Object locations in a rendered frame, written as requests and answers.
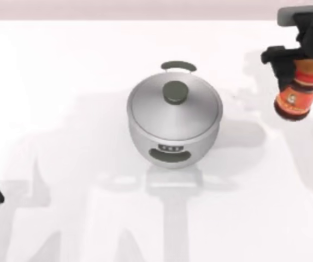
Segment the orange label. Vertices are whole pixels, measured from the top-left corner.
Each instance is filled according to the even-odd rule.
[[[276,97],[279,107],[293,115],[302,115],[310,110],[313,103],[313,93],[301,93],[288,86]]]

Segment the bottle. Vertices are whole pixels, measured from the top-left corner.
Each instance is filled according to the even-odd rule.
[[[280,87],[274,107],[282,118],[299,121],[307,117],[313,104],[313,59],[295,60],[294,80]]]

